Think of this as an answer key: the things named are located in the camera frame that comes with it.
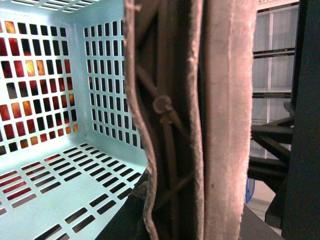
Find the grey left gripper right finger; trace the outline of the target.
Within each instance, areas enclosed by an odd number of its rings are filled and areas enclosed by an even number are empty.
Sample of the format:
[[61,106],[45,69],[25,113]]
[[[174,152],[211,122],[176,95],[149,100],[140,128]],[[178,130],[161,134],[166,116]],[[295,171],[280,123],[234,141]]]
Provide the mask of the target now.
[[208,0],[202,32],[204,239],[236,240],[252,123],[257,2]]

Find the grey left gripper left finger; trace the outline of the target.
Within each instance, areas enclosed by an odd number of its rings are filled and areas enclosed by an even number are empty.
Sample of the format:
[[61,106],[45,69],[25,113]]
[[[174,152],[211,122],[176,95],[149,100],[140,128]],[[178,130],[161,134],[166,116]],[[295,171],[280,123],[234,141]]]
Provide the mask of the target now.
[[125,93],[147,159],[137,191],[152,240],[204,237],[202,15],[201,0],[124,2]]

